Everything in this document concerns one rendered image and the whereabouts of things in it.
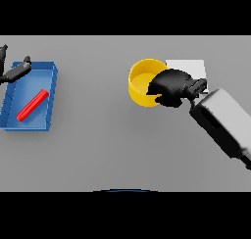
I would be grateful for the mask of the pale square measuring scale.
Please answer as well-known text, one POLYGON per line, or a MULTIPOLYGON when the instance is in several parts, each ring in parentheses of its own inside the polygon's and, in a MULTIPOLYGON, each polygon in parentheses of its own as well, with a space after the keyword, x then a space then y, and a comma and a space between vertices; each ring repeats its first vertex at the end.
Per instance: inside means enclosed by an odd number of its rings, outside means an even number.
POLYGON ((177 79, 170 79, 170 90, 185 90, 191 86, 207 82, 203 60, 166 60, 166 65, 171 70, 186 72, 191 76, 188 80, 182 79, 180 76, 177 79))

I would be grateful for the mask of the blue tray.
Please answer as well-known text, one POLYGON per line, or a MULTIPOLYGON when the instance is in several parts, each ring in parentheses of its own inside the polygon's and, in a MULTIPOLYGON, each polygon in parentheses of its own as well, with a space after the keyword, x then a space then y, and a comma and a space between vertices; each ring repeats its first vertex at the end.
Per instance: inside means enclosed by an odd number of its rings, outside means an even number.
POLYGON ((7 83, 0 109, 0 129, 48 131, 51 126, 57 75, 58 70, 54 62, 33 62, 31 71, 27 75, 13 83, 7 83), (49 93, 46 99, 24 121, 17 120, 18 112, 41 89, 49 93))

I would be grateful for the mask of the yellow bowl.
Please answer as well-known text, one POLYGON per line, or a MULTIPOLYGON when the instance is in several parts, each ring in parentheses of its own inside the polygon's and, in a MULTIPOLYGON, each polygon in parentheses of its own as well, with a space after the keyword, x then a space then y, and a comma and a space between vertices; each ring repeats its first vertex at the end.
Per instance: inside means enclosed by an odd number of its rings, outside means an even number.
POLYGON ((155 102, 157 95, 147 95, 149 83, 159 73, 168 67, 157 59, 143 59, 129 70, 127 79, 127 91, 130 99, 138 106, 154 108, 158 106, 155 102))

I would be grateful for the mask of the red beaker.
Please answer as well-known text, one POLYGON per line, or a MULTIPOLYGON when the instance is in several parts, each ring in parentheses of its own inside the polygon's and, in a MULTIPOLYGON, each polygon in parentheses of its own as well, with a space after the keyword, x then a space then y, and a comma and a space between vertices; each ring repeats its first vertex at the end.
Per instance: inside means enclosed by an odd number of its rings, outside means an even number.
POLYGON ((41 89, 16 115, 18 121, 24 121, 47 97, 49 92, 41 89))

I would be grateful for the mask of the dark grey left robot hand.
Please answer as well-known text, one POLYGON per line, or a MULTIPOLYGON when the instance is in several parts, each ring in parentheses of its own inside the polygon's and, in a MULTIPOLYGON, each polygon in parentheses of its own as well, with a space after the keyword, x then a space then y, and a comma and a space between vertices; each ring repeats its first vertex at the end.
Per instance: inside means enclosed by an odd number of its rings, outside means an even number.
POLYGON ((18 66, 4 72, 7 49, 7 45, 0 46, 0 84, 13 83, 31 71, 31 59, 26 56, 18 66))

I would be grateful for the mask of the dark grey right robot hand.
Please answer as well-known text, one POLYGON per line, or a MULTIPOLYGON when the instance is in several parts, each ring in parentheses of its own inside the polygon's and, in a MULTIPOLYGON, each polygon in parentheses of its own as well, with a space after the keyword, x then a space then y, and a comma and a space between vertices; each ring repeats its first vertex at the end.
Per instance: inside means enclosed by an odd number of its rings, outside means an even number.
POLYGON ((168 69, 149 82, 147 95, 157 95, 155 102, 162 106, 178 108, 182 99, 192 102, 206 88, 206 78, 195 79, 187 72, 168 69))

